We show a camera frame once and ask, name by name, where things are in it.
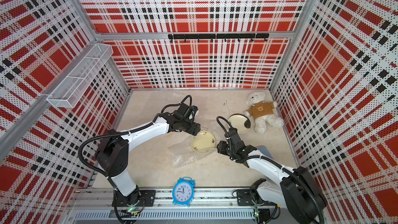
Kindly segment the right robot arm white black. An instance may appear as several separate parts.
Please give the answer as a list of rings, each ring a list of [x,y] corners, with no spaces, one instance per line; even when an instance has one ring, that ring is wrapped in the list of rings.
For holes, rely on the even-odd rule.
[[[258,148],[245,145],[236,128],[224,130],[224,136],[217,145],[218,153],[265,176],[249,187],[246,195],[252,205],[274,203],[286,208],[300,224],[325,222],[323,210],[328,202],[307,169],[286,167]]]

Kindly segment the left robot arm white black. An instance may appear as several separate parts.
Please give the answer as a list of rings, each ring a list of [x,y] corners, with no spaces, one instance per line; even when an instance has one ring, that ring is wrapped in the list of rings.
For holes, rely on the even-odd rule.
[[[139,145],[171,132],[185,132],[192,136],[198,135],[201,125],[194,122],[198,107],[179,103],[177,110],[168,113],[162,110],[154,119],[138,127],[126,130],[108,131],[105,135],[96,136],[84,141],[78,148],[78,158],[84,166],[90,168],[108,180],[114,189],[113,207],[144,204],[153,206],[140,192],[127,170],[129,152]],[[83,156],[84,148],[91,142],[99,140],[95,152],[95,160],[99,167],[90,164]]]

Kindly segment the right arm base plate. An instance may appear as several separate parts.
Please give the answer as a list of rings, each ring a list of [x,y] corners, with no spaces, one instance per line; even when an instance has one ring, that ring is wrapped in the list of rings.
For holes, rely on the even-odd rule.
[[[238,206],[274,206],[275,203],[263,200],[254,189],[237,189],[232,195]]]

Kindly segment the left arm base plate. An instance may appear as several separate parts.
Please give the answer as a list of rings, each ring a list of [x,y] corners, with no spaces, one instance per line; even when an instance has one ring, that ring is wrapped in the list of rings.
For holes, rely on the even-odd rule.
[[[128,196],[124,196],[119,190],[115,190],[112,207],[152,207],[155,200],[155,194],[155,190],[135,189]]]

